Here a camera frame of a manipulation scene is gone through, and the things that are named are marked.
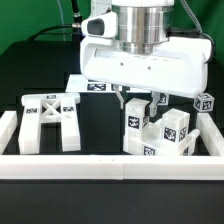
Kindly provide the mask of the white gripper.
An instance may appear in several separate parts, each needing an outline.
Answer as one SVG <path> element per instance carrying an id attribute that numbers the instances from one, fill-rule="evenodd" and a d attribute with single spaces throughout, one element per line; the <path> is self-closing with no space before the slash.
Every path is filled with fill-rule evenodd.
<path id="1" fill-rule="evenodd" d="M 121 109 L 127 100 L 125 86 L 154 91 L 149 108 L 155 117 L 160 93 L 195 98 L 204 92 L 211 52 L 211 41 L 201 38 L 172 37 L 156 44 L 152 53 L 138 55 L 120 50 L 113 39 L 86 37 L 80 69 L 90 80 L 114 84 Z"/>

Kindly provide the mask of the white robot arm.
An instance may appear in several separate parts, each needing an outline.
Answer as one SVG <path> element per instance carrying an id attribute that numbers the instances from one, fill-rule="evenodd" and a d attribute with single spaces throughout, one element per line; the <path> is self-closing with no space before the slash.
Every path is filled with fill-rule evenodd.
<path id="1" fill-rule="evenodd" d="M 173 28 L 174 0 L 112 0 L 84 20 L 80 69 L 88 79 L 195 98 L 207 86 L 214 42 L 200 27 Z"/>

